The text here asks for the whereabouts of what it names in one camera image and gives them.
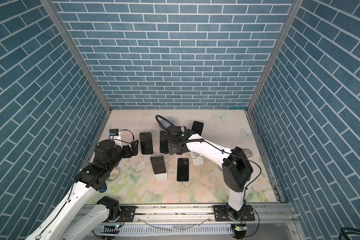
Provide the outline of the green-edged black phone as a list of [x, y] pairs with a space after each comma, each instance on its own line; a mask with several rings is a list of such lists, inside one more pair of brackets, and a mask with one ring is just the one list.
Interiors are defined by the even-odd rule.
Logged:
[[188, 182], [189, 181], [189, 159], [179, 158], [177, 164], [177, 181]]

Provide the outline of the black phone front stand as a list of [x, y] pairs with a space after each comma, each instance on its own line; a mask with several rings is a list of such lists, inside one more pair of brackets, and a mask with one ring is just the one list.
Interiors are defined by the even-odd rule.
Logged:
[[151, 156], [150, 160], [155, 175], [165, 174], [167, 172], [163, 155]]

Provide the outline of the white phone stand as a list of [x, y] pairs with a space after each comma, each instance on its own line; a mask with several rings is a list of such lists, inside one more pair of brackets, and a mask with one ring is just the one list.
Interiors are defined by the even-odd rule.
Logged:
[[168, 179], [167, 173], [157, 174], [157, 175], [155, 175], [155, 177], [156, 177], [157, 182], [163, 182]]
[[201, 166], [204, 164], [203, 156], [198, 153], [191, 152], [191, 158], [192, 158], [192, 162], [195, 167]]

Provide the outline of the white phone stand front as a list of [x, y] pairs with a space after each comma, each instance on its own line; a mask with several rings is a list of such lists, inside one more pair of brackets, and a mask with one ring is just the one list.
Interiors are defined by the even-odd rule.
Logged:
[[156, 177], [157, 182], [163, 182], [168, 179], [167, 173], [157, 174], [157, 175], [155, 175], [155, 177]]

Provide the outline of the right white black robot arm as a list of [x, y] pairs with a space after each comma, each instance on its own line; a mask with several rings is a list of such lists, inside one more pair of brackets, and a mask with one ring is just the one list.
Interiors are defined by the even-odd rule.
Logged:
[[241, 220], [245, 211], [247, 183], [253, 167], [245, 152], [239, 147], [225, 148], [203, 139], [191, 129], [181, 130], [170, 126], [164, 129], [169, 144], [169, 154], [197, 153], [218, 165], [223, 171], [223, 180], [230, 189], [227, 202], [228, 215], [234, 221]]

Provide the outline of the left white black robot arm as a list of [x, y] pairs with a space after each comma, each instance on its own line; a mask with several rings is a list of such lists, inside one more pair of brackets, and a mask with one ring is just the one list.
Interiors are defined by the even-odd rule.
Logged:
[[118, 146], [113, 140], [100, 141], [94, 148], [92, 163], [84, 167], [75, 177], [68, 193], [52, 213], [34, 230], [28, 240], [82, 240], [99, 224], [110, 222], [120, 227], [125, 214], [119, 201], [102, 197], [92, 210], [75, 224], [71, 221], [83, 205], [96, 193], [107, 190], [106, 180], [122, 159], [138, 154], [137, 140], [125, 146]]

